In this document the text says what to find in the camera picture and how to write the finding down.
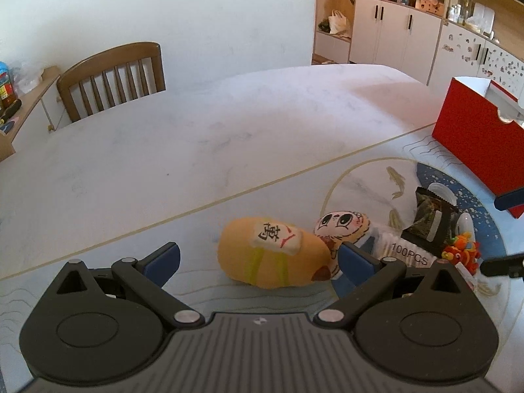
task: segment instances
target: red plush toy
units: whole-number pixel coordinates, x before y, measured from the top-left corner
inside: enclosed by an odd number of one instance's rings
[[[473,242],[471,233],[464,233],[452,239],[452,245],[442,251],[442,258],[449,260],[453,265],[462,263],[471,275],[478,269],[477,259],[480,258],[478,242]]]

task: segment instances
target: stuffed toy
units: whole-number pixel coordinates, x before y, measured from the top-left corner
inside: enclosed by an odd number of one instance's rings
[[[475,276],[478,269],[477,259],[480,258],[480,245],[471,240],[472,234],[466,232],[455,236],[451,244],[442,251],[442,258],[456,266],[462,263],[471,275]]]
[[[324,241],[331,252],[332,279],[338,279],[342,275],[337,258],[342,242],[360,246],[368,238],[369,227],[368,217],[353,211],[329,213],[316,222],[313,233]]]
[[[331,278],[334,262],[323,240],[267,218],[229,223],[218,243],[218,263],[232,279],[273,289]]]

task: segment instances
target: metal pivot screw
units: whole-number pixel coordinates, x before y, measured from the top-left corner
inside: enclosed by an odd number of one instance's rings
[[[179,323],[195,323],[200,319],[200,313],[195,310],[180,310],[175,313],[175,321]]]
[[[319,312],[318,317],[322,322],[335,323],[344,319],[344,313],[336,309],[324,309]]]

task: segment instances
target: white wall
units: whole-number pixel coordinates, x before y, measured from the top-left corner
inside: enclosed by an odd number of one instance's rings
[[[0,60],[65,70],[107,48],[157,41],[167,88],[308,65],[315,0],[3,0]]]

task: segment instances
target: yellow plush toy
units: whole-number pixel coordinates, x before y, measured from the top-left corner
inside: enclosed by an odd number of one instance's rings
[[[240,218],[224,228],[218,263],[230,278],[266,289],[327,281],[334,264],[328,247],[314,234],[257,217]]]

